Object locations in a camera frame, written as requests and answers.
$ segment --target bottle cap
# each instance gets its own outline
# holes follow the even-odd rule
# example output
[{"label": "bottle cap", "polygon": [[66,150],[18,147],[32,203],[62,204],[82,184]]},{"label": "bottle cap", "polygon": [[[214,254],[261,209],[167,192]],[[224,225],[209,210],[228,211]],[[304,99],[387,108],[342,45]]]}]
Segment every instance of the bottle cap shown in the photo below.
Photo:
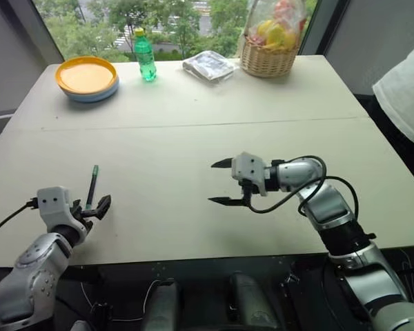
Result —
[{"label": "bottle cap", "polygon": [[137,36],[137,37],[144,36],[144,29],[143,28],[137,28],[137,29],[135,29],[135,36]]}]

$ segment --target plastic bag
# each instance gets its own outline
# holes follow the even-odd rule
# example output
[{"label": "plastic bag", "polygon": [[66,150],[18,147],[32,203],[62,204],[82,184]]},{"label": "plastic bag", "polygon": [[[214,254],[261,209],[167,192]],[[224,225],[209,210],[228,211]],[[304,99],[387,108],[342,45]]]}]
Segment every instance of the plastic bag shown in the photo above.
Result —
[{"label": "plastic bag", "polygon": [[204,50],[184,60],[182,68],[209,83],[219,83],[230,78],[236,69],[232,62],[212,50]]},{"label": "plastic bag", "polygon": [[292,50],[299,45],[306,22],[302,0],[255,0],[246,38],[268,50]]}]

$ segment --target yellow plate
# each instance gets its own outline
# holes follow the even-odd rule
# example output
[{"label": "yellow plate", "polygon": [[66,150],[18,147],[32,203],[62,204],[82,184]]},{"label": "yellow plate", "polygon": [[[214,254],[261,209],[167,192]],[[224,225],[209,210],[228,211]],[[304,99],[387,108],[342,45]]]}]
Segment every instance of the yellow plate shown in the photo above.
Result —
[{"label": "yellow plate", "polygon": [[63,62],[55,73],[57,84],[76,94],[99,93],[117,80],[117,71],[99,57],[75,57]]}]

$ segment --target robotic arm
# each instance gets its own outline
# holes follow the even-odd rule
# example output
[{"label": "robotic arm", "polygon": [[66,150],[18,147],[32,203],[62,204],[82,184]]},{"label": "robotic arm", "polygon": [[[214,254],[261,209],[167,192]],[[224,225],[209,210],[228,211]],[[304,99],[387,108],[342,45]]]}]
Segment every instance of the robotic arm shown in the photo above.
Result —
[{"label": "robotic arm", "polygon": [[58,280],[68,267],[74,246],[83,243],[92,222],[110,207],[110,195],[96,210],[81,210],[80,200],[70,205],[68,190],[44,188],[37,192],[40,216],[48,233],[41,235],[17,259],[12,272],[0,282],[0,329],[34,328],[52,318]]},{"label": "robotic arm", "polygon": [[242,153],[224,159],[212,168],[231,168],[232,178],[242,187],[242,199],[215,197],[222,205],[241,205],[253,212],[252,194],[265,197],[269,191],[291,192],[301,201],[308,217],[329,251],[329,259],[337,270],[341,287],[350,302],[360,307],[357,317],[369,319],[376,331],[414,330],[414,303],[408,302],[404,286],[371,239],[365,234],[343,196],[331,185],[326,167],[317,157],[301,157],[291,161],[273,160],[267,166],[262,159]]}]

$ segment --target window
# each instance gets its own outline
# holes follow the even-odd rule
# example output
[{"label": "window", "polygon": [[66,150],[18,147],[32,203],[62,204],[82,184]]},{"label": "window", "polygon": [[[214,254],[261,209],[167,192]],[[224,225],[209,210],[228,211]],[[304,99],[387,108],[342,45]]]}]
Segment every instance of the window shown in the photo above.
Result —
[{"label": "window", "polygon": [[[134,61],[133,30],[146,29],[156,60],[202,50],[236,53],[253,0],[32,0],[64,59]],[[306,0],[308,19],[318,0]]]}]

